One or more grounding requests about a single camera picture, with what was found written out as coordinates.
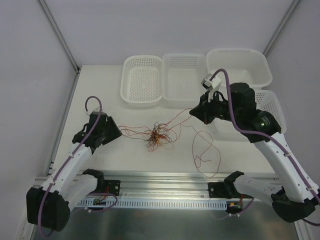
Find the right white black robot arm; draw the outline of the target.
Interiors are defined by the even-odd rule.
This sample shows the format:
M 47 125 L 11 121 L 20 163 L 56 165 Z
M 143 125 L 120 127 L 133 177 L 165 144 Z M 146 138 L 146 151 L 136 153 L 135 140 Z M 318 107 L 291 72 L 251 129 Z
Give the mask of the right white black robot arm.
M 275 117 L 257 108 L 256 93 L 248 84 L 231 84 L 227 95 L 224 97 L 207 86 L 190 115 L 206 125 L 215 119 L 231 122 L 267 159 L 282 185 L 235 171 L 224 179 L 223 196 L 227 199 L 240 194 L 250 196 L 270 205 L 288 223 L 306 222 L 320 203 L 320 187 L 301 169 Z

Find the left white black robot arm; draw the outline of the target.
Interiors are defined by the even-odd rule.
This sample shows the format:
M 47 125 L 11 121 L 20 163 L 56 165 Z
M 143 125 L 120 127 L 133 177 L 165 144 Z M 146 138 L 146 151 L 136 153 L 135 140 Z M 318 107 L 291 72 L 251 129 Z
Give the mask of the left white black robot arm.
M 114 119 L 105 112 L 93 111 L 89 121 L 72 139 L 68 157 L 40 187 L 26 194 L 26 214 L 30 224 L 60 232 L 75 206 L 88 194 L 106 190 L 103 172 L 88 168 L 74 181 L 95 150 L 122 136 Z

